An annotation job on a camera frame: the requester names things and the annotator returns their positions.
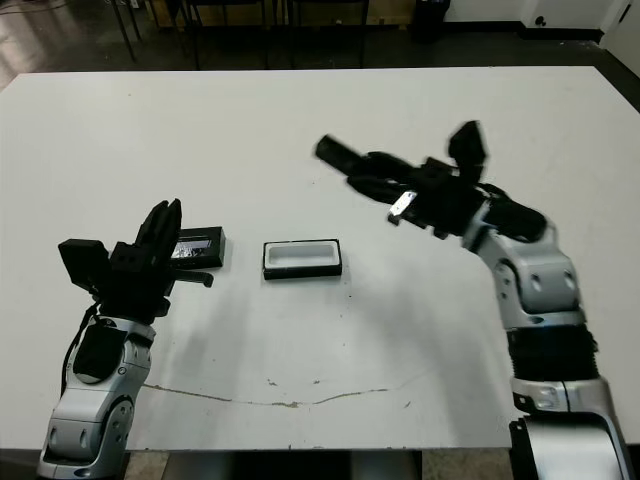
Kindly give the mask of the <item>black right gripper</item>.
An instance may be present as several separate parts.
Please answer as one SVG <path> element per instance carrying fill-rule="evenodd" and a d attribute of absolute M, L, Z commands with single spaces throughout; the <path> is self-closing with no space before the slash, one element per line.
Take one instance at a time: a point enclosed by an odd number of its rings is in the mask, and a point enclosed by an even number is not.
<path fill-rule="evenodd" d="M 462 237 L 488 195 L 457 167 L 429 157 L 416 167 L 392 154 L 375 151 L 362 158 L 359 173 L 346 183 L 359 194 L 391 204 L 387 221 L 432 228 L 439 239 Z"/>

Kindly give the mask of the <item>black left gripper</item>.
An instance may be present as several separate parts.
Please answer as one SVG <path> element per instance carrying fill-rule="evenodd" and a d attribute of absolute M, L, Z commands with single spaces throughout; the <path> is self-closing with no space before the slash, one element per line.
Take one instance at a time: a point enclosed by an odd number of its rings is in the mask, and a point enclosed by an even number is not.
<path fill-rule="evenodd" d="M 179 239 L 181 201 L 163 200 L 140 226 L 133 244 L 118 242 L 109 258 L 111 270 L 101 288 L 100 314 L 151 325 L 167 315 L 177 281 L 213 285 L 210 273 L 176 267 L 171 259 Z"/>

